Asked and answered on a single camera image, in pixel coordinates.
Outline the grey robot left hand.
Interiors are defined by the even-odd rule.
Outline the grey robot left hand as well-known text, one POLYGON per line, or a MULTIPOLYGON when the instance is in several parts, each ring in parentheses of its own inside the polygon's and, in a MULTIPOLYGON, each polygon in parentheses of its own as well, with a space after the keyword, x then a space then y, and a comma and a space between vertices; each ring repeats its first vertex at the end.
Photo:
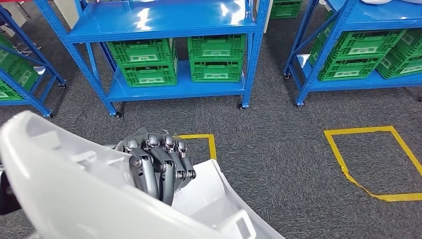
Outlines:
POLYGON ((129 169, 136 188, 172 205, 174 194, 197 177, 180 136, 141 128, 110 148, 130 154, 129 169))

